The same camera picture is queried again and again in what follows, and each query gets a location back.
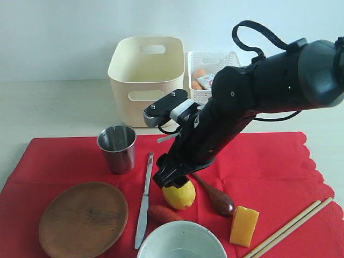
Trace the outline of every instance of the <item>wooden chopstick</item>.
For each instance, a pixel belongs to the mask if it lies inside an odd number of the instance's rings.
[[[286,238],[289,234],[295,231],[299,226],[313,217],[316,213],[318,213],[322,208],[324,208],[327,204],[329,204],[333,200],[332,197],[326,199],[324,202],[316,201],[311,206],[309,206],[306,210],[301,212],[298,216],[293,218],[290,222],[288,222],[285,226],[283,226],[280,230],[278,230],[275,234],[270,236],[267,240],[257,246],[254,250],[244,256],[244,258],[258,258],[265,254],[268,250],[272,249],[275,245],[281,242],[284,238]]]

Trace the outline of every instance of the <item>round wooden plate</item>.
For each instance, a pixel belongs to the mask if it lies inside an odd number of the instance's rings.
[[[39,241],[52,258],[94,258],[121,236],[128,204],[102,182],[78,184],[54,199],[39,224]]]

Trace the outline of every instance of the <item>table surface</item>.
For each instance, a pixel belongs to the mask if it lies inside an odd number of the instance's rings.
[[[0,83],[0,91],[0,189],[33,138],[96,136],[121,123],[108,80]],[[334,189],[335,201],[344,207],[343,113],[344,103],[304,111],[284,122],[253,121],[243,132],[304,132],[311,158]],[[137,134],[160,133],[155,128],[135,130]]]

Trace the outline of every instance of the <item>orange carrot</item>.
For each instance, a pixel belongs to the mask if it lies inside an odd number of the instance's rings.
[[[148,208],[148,215],[160,224],[165,224],[171,221],[184,220],[180,215],[173,210],[162,205],[151,205]]]

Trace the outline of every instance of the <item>knife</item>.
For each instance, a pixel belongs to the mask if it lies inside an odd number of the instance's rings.
[[[135,249],[139,249],[146,235],[148,222],[148,205],[149,205],[149,184],[151,182],[154,153],[150,152],[147,165],[147,174],[145,181],[144,194],[142,196],[141,208],[139,213],[139,222],[136,229]]]

